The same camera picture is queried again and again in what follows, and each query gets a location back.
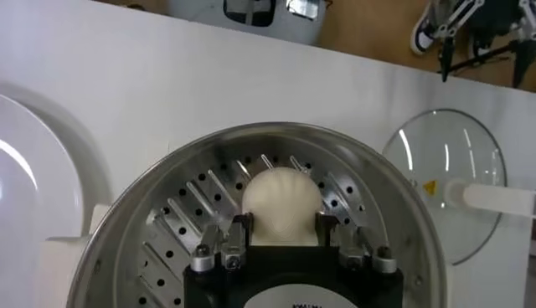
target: wooden surface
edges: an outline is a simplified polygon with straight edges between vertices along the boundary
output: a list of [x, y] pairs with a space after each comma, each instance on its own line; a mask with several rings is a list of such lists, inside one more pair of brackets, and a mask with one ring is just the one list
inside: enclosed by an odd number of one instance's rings
[[[346, 54], [437, 71], [438, 44], [423, 56], [416, 56], [410, 50], [411, 31], [426, 4], [427, 0], [333, 0], [327, 10], [318, 45]], [[461, 33], [456, 42], [454, 64], [466, 59], [466, 41], [466, 35]], [[499, 38], [493, 47], [503, 46], [508, 41], [508, 38]], [[466, 69], [457, 75], [510, 87], [513, 61], [486, 64], [480, 68]], [[536, 65], [525, 75], [520, 89], [536, 92]]]

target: stainless steel bowl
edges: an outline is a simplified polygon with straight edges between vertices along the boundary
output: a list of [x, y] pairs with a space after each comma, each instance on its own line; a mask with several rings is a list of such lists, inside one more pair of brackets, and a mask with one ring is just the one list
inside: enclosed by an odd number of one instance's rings
[[405, 304], [445, 307], [441, 247], [425, 206], [382, 156], [315, 126], [233, 127], [171, 153], [116, 201], [82, 255], [68, 307], [173, 307], [203, 228], [229, 226], [258, 172], [295, 167], [318, 183], [324, 210], [389, 244], [405, 274]]

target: metal bracket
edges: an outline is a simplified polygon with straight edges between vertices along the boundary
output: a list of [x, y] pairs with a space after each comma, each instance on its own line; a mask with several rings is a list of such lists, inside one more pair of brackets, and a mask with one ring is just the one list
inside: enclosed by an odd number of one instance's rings
[[246, 235], [241, 222], [234, 222], [229, 228], [227, 243], [222, 245], [221, 263], [229, 271], [239, 270], [245, 264]]
[[357, 270], [364, 265], [364, 250], [355, 240], [357, 232], [338, 224], [333, 231], [333, 243], [338, 244], [338, 260], [342, 267]]
[[217, 225], [209, 225], [201, 238], [201, 243], [192, 252], [190, 268], [197, 273], [203, 273], [214, 268], [216, 265], [214, 256], [216, 255], [219, 242], [221, 241], [221, 231]]
[[461, 26], [463, 26], [485, 2], [485, 0], [464, 0], [447, 19], [446, 23], [439, 26], [434, 36], [438, 39], [454, 38]]
[[519, 40], [536, 41], [536, 0], [519, 0], [519, 8], [523, 13], [518, 30]]

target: white sneaker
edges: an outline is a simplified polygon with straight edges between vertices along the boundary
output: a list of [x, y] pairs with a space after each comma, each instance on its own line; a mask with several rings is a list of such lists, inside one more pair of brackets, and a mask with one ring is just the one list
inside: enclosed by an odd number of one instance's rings
[[436, 28], [430, 24], [428, 19], [429, 11], [430, 4], [426, 6], [425, 11], [420, 16], [419, 21], [413, 27], [413, 32], [411, 33], [410, 47], [417, 55], [424, 54], [435, 40], [434, 32]]

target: white table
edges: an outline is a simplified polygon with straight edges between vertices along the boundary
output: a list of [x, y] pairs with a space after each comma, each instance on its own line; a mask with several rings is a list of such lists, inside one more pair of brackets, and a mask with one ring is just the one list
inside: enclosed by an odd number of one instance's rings
[[[510, 186], [536, 187], [536, 95], [83, 0], [0, 1], [0, 93], [39, 113], [110, 203], [169, 151], [257, 121], [326, 126], [381, 151], [423, 110], [482, 121]], [[507, 216], [456, 268], [455, 307], [522, 307], [531, 222]]]

